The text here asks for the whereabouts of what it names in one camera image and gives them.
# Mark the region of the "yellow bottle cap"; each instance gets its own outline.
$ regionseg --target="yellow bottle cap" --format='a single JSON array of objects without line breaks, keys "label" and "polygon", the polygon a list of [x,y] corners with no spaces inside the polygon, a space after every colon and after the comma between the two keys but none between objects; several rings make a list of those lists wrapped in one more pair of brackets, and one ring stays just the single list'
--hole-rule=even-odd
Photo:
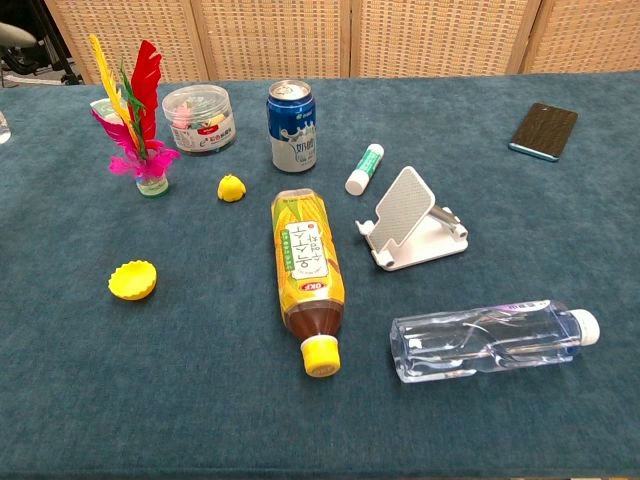
[{"label": "yellow bottle cap", "polygon": [[328,377],[340,370],[338,340],[331,335],[314,335],[302,345],[304,369],[312,377]]}]

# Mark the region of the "white phone stand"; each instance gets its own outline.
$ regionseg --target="white phone stand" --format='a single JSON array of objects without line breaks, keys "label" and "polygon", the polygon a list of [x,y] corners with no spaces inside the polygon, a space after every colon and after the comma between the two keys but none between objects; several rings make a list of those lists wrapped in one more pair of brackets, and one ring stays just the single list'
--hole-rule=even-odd
[{"label": "white phone stand", "polygon": [[466,250],[467,229],[436,197],[413,167],[405,167],[376,206],[378,221],[356,221],[371,255],[385,270],[427,262]]}]

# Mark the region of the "glue stick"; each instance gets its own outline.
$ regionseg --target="glue stick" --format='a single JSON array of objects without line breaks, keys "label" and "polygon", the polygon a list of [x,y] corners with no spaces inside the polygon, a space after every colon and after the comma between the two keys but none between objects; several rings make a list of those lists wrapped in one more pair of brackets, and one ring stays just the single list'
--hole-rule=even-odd
[{"label": "glue stick", "polygon": [[364,189],[367,188],[369,179],[373,176],[373,172],[376,171],[382,156],[384,155],[384,148],[377,143],[372,143],[367,147],[367,150],[362,155],[362,158],[356,165],[356,169],[351,172],[347,183],[344,188],[347,189],[351,195],[362,195]]}]

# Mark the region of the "wicker screen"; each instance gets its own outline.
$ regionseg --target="wicker screen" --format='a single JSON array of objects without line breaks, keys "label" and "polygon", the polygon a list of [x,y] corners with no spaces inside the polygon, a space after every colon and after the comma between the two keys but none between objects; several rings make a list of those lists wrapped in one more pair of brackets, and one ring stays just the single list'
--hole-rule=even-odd
[{"label": "wicker screen", "polygon": [[193,0],[209,76],[349,75],[349,0]]},{"label": "wicker screen", "polygon": [[140,42],[152,42],[163,56],[162,82],[206,80],[189,0],[47,0],[65,43],[87,83],[99,83],[89,34],[95,33],[116,70],[131,73]]},{"label": "wicker screen", "polygon": [[354,0],[351,75],[516,73],[539,3]]},{"label": "wicker screen", "polygon": [[640,1],[543,2],[524,72],[612,72],[640,68]]}]

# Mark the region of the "red feather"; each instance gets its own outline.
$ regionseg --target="red feather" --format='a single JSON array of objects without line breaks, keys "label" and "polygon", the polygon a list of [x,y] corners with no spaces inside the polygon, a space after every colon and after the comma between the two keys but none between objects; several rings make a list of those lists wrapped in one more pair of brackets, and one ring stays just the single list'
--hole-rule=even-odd
[{"label": "red feather", "polygon": [[158,81],[160,81],[160,60],[162,55],[151,42],[143,40],[138,51],[136,67],[131,75],[133,95],[144,105],[140,111],[140,127],[145,144],[156,136],[156,108],[158,107]]}]

